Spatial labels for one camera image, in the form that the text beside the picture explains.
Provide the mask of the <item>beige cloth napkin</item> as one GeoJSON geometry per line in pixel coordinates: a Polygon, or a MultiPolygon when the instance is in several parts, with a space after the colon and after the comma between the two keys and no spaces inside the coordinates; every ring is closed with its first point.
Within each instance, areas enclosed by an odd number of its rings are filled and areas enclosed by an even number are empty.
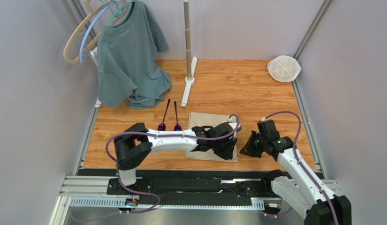
{"type": "MultiPolygon", "coordinates": [[[[189,123],[188,128],[193,127],[202,127],[202,126],[217,126],[223,122],[227,122],[228,115],[218,115],[218,114],[208,114],[208,113],[199,113],[191,112],[189,114],[189,123]]],[[[186,158],[197,159],[197,160],[208,160],[208,161],[220,161],[220,162],[231,162],[235,163],[238,161],[237,147],[234,147],[232,159],[222,159],[217,156],[213,150],[208,150],[206,152],[185,152],[186,158]]]]}

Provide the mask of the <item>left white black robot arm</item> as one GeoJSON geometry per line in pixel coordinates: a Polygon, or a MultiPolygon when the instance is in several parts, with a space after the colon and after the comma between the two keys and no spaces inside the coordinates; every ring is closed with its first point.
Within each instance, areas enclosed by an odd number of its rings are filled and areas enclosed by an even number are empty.
{"type": "Polygon", "coordinates": [[[154,152],[183,150],[207,152],[230,160],[237,142],[236,133],[241,130],[238,122],[224,122],[215,127],[193,127],[182,131],[158,131],[137,123],[125,132],[117,134],[114,142],[118,176],[125,186],[136,182],[136,168],[154,152]]]}

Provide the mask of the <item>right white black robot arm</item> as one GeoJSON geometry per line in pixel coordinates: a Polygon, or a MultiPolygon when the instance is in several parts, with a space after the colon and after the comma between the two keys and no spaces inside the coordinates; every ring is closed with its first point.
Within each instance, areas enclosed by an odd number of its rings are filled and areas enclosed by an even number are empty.
{"type": "Polygon", "coordinates": [[[294,142],[281,137],[273,120],[257,123],[240,153],[250,157],[272,156],[286,172],[273,170],[263,177],[266,192],[280,196],[306,225],[352,224],[351,202],[332,191],[308,166],[294,142]]]}

